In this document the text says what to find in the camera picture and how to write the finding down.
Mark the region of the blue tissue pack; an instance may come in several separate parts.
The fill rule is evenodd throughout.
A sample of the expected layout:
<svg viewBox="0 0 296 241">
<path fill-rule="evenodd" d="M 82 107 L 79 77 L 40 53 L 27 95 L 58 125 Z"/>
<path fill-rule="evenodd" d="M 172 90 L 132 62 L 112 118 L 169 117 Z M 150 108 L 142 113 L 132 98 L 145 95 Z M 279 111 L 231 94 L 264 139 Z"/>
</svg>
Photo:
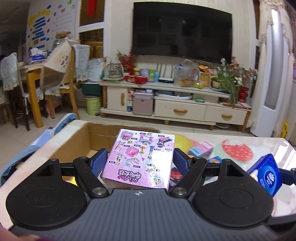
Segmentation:
<svg viewBox="0 0 296 241">
<path fill-rule="evenodd" d="M 282 185 L 280 170 L 272 154 L 262 156 L 247 173 L 271 196 L 276 195 Z"/>
</svg>

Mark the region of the yellow block toy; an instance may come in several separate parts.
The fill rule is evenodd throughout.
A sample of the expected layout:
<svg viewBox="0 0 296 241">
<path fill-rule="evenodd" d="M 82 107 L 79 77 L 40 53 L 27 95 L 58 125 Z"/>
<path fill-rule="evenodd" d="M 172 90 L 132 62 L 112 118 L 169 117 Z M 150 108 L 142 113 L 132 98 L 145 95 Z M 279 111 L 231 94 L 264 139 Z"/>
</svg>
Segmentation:
<svg viewBox="0 0 296 241">
<path fill-rule="evenodd" d="M 175 148 L 179 148 L 184 153 L 188 153 L 192 148 L 192 141 L 184 135 L 175 133 Z"/>
</svg>

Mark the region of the small pink toy box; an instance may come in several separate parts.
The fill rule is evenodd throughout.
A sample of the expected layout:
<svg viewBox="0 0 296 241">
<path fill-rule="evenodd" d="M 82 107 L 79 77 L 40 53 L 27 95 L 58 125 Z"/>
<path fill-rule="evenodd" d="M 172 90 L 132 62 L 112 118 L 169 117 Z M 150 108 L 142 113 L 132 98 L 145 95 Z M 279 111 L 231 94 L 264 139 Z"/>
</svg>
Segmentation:
<svg viewBox="0 0 296 241">
<path fill-rule="evenodd" d="M 175 136 L 120 129 L 100 175 L 110 188 L 168 189 Z"/>
</svg>

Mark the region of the pink blue carton box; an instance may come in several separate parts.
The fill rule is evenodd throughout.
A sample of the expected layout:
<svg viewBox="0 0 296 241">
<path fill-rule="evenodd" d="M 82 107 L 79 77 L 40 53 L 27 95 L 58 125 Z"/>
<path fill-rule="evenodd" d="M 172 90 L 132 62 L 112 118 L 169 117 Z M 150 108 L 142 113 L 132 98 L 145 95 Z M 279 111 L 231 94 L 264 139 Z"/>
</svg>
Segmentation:
<svg viewBox="0 0 296 241">
<path fill-rule="evenodd" d="M 191 156 L 196 157 L 207 157 L 211 154 L 214 146 L 208 142 L 202 142 L 198 144 L 197 146 L 191 148 L 188 152 Z"/>
</svg>

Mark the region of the green cardboard box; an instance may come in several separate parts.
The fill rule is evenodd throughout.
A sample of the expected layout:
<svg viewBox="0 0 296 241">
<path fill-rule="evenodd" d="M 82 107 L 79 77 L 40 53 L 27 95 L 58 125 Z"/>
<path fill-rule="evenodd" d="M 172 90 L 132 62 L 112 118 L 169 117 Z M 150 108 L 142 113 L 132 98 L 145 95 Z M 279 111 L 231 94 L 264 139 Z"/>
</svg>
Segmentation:
<svg viewBox="0 0 296 241">
<path fill-rule="evenodd" d="M 44 137 L 17 154 L 1 170 L 1 187 L 17 185 L 51 158 L 60 162 L 71 162 L 76 157 L 88 156 L 101 148 L 111 150 L 120 129 L 159 133 L 155 128 L 142 126 L 121 126 L 74 120 L 54 134 L 46 131 Z"/>
</svg>

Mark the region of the yellow detergent bottle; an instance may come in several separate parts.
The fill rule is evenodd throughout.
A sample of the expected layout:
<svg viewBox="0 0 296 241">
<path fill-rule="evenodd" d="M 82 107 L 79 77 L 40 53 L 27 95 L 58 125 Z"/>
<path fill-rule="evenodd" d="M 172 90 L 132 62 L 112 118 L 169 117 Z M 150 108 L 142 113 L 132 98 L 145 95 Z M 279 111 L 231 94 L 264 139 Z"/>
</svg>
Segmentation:
<svg viewBox="0 0 296 241">
<path fill-rule="evenodd" d="M 287 132 L 288 132 L 288 121 L 287 121 L 287 119 L 285 119 L 285 121 L 283 123 L 283 127 L 281 129 L 280 137 L 281 138 L 286 138 Z"/>
</svg>

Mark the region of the green trash bin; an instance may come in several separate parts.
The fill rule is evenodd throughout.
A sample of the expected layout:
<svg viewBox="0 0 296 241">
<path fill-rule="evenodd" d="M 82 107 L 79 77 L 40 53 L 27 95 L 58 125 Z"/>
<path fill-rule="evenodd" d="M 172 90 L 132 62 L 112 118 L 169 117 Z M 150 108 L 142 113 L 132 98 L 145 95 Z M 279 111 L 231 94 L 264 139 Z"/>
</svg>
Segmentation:
<svg viewBox="0 0 296 241">
<path fill-rule="evenodd" d="M 100 115 L 100 113 L 101 113 L 100 109 L 102 108 L 100 96 L 86 95 L 85 101 L 86 101 L 87 113 L 89 115 L 91 115 L 91 116 Z"/>
</svg>

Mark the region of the white tv cabinet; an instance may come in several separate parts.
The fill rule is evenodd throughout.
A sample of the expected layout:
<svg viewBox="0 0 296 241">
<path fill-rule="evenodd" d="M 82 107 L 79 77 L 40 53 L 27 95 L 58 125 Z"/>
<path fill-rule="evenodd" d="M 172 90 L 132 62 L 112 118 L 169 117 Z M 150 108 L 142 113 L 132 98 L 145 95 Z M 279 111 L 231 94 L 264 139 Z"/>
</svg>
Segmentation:
<svg viewBox="0 0 296 241">
<path fill-rule="evenodd" d="M 207 125 L 213 130 L 217 124 L 236 125 L 244 132 L 252 111 L 247 104 L 238 106 L 229 103 L 228 94 L 211 89 L 177 87 L 165 83 L 146 83 L 142 85 L 126 81 L 100 82 L 102 86 L 103 107 L 101 115 L 132 116 Z M 152 115 L 133 113 L 133 98 L 153 98 Z"/>
</svg>

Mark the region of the pink storage box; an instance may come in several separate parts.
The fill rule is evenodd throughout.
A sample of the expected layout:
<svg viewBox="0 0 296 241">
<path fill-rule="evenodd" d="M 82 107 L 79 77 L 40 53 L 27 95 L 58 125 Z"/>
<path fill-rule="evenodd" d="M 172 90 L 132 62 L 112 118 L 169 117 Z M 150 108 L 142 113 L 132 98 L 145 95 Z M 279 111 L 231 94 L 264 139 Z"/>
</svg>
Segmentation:
<svg viewBox="0 0 296 241">
<path fill-rule="evenodd" d="M 133 103 L 133 107 L 132 107 L 133 113 L 152 115 L 153 107 L 154 107 L 153 98 L 134 97 L 132 103 Z"/>
</svg>

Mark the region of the red vase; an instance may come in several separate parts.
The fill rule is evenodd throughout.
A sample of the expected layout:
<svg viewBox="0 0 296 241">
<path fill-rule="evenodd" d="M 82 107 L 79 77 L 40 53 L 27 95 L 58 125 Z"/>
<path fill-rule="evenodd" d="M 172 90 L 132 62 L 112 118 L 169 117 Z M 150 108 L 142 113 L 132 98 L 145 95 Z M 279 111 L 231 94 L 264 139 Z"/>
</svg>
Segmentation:
<svg viewBox="0 0 296 241">
<path fill-rule="evenodd" d="M 241 86 L 238 94 L 238 101 L 241 103 L 246 102 L 246 98 L 248 97 L 248 90 L 249 88 L 246 86 Z"/>
</svg>

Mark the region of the white router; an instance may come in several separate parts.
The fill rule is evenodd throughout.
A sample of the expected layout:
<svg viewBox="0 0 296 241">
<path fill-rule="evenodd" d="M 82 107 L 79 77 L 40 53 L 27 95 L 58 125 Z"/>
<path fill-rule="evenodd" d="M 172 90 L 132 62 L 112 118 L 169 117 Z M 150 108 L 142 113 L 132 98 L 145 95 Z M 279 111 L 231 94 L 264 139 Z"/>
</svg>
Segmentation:
<svg viewBox="0 0 296 241">
<path fill-rule="evenodd" d="M 173 84 L 174 65 L 172 64 L 157 64 L 158 82 Z"/>
</svg>

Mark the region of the framed picture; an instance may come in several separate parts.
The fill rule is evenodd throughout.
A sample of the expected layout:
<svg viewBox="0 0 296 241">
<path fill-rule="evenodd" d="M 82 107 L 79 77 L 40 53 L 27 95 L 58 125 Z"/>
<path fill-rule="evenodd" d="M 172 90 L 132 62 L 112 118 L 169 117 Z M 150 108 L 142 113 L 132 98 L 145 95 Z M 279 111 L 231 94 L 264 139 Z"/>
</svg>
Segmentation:
<svg viewBox="0 0 296 241">
<path fill-rule="evenodd" d="M 210 88 L 211 87 L 211 75 L 209 73 L 200 73 L 200 84 L 203 88 Z"/>
</svg>

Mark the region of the potted green plant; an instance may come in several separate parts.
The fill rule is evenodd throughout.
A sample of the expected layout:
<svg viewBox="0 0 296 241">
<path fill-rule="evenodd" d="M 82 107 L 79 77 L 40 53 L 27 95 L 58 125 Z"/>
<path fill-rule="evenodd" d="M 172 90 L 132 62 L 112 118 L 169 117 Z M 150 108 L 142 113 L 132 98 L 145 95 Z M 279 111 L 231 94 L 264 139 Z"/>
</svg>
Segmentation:
<svg viewBox="0 0 296 241">
<path fill-rule="evenodd" d="M 215 69 L 213 73 L 215 76 L 214 80 L 220 83 L 220 88 L 229 92 L 231 94 L 230 101 L 236 103 L 238 98 L 238 87 L 235 77 L 223 69 Z"/>
</svg>

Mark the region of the plastic bag with snacks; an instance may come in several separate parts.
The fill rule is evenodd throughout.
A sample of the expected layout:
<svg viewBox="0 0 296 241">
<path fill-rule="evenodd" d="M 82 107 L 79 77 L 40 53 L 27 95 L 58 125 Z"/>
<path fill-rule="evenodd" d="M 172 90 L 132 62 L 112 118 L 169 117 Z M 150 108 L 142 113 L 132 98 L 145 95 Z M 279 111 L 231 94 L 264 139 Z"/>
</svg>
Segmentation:
<svg viewBox="0 0 296 241">
<path fill-rule="evenodd" d="M 174 69 L 174 85 L 179 87 L 193 87 L 199 80 L 200 70 L 196 63 L 185 59 Z"/>
</svg>

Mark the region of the red gift box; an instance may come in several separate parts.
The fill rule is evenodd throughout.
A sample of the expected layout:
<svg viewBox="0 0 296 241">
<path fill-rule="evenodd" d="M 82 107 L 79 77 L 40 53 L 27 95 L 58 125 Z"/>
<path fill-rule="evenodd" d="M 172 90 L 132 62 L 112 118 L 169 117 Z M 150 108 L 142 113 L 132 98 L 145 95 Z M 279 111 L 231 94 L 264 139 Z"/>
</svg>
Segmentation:
<svg viewBox="0 0 296 241">
<path fill-rule="evenodd" d="M 138 85 L 146 84 L 148 82 L 147 77 L 145 77 L 145 76 L 137 76 L 137 75 L 126 75 L 124 77 L 124 80 L 126 82 L 133 83 L 133 84 L 138 84 Z"/>
</svg>

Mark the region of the wooden chair with cover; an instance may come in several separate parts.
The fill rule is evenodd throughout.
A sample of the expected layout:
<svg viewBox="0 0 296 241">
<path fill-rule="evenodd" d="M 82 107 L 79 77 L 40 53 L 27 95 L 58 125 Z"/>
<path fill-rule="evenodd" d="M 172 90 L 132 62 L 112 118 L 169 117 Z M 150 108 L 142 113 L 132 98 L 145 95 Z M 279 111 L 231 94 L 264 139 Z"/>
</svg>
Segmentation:
<svg viewBox="0 0 296 241">
<path fill-rule="evenodd" d="M 66 39 L 59 44 L 41 64 L 40 86 L 44 90 L 46 104 L 51 118 L 55 118 L 52 97 L 69 95 L 74 114 L 79 116 L 75 99 L 75 91 L 80 88 L 80 83 L 75 76 L 75 49 L 74 45 L 80 44 L 79 40 Z"/>
</svg>

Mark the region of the glass kettle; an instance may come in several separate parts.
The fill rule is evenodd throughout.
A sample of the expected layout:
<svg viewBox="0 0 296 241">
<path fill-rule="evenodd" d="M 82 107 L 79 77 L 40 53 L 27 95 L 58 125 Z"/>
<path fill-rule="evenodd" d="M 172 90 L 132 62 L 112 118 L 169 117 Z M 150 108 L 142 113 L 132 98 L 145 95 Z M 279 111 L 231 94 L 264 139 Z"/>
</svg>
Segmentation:
<svg viewBox="0 0 296 241">
<path fill-rule="evenodd" d="M 124 68 L 119 60 L 112 60 L 110 61 L 105 69 L 104 77 L 107 80 L 121 80 L 124 77 Z"/>
</svg>

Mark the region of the pink flower bouquet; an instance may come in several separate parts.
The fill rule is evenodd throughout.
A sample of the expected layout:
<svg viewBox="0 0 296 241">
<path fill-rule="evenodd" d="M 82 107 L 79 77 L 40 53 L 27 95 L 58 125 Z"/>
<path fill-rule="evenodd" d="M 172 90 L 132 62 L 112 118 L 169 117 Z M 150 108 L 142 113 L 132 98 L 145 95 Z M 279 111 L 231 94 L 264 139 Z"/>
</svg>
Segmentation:
<svg viewBox="0 0 296 241">
<path fill-rule="evenodd" d="M 230 63 L 225 58 L 221 58 L 220 61 L 221 66 L 217 68 L 220 80 L 228 80 L 235 86 L 246 86 L 257 80 L 258 71 L 243 66 L 236 60 L 235 56 L 231 57 Z"/>
</svg>

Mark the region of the white air conditioner tower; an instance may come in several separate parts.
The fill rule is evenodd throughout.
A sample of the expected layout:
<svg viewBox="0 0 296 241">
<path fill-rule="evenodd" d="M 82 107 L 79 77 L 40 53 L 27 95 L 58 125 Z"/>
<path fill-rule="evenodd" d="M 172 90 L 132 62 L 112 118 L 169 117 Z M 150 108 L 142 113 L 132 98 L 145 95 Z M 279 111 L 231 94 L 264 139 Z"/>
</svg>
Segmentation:
<svg viewBox="0 0 296 241">
<path fill-rule="evenodd" d="M 292 28 L 284 1 L 260 1 L 259 10 L 260 56 L 250 131 L 257 137 L 279 137 L 292 92 Z"/>
</svg>

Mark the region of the wooden dining table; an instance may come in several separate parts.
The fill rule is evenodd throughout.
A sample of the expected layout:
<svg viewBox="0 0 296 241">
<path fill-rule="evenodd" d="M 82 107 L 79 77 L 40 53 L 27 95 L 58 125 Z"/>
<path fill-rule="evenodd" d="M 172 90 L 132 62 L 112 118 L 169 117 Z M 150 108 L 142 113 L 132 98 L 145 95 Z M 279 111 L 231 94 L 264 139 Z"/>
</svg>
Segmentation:
<svg viewBox="0 0 296 241">
<path fill-rule="evenodd" d="M 39 107 L 38 96 L 36 93 L 36 81 L 40 79 L 41 64 L 25 64 L 24 62 L 18 63 L 18 68 L 21 74 L 21 80 L 27 84 L 29 100 L 33 112 L 35 126 L 42 128 L 44 126 L 42 115 Z"/>
</svg>

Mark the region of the tissue box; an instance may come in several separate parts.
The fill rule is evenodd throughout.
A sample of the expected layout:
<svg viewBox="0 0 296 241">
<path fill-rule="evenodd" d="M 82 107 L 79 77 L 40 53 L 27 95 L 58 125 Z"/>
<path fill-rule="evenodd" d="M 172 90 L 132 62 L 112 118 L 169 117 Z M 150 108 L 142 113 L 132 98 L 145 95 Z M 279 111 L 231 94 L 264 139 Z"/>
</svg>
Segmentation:
<svg viewBox="0 0 296 241">
<path fill-rule="evenodd" d="M 31 48 L 29 50 L 30 63 L 42 62 L 42 61 L 45 61 L 45 59 L 46 59 L 46 52 L 42 51 L 41 49 Z"/>
</svg>

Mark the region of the black television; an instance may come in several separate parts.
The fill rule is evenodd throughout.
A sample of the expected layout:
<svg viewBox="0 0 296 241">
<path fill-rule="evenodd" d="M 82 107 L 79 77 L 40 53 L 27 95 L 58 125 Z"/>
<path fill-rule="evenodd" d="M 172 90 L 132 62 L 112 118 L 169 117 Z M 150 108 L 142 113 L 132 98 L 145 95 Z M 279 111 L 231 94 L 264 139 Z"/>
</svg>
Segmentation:
<svg viewBox="0 0 296 241">
<path fill-rule="evenodd" d="M 232 57 L 232 15 L 204 6 L 133 4 L 132 52 L 220 63 Z"/>
</svg>

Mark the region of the wall sticker chart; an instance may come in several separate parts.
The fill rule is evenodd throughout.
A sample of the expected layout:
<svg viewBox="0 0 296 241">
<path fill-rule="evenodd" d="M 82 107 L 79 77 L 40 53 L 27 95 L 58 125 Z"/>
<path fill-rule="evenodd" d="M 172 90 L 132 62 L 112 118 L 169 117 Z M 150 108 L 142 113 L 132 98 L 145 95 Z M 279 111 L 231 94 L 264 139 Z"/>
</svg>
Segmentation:
<svg viewBox="0 0 296 241">
<path fill-rule="evenodd" d="M 70 32 L 69 38 L 75 38 L 76 14 L 79 1 L 39 0 L 31 1 L 27 31 L 26 48 L 52 50 L 56 34 Z"/>
</svg>

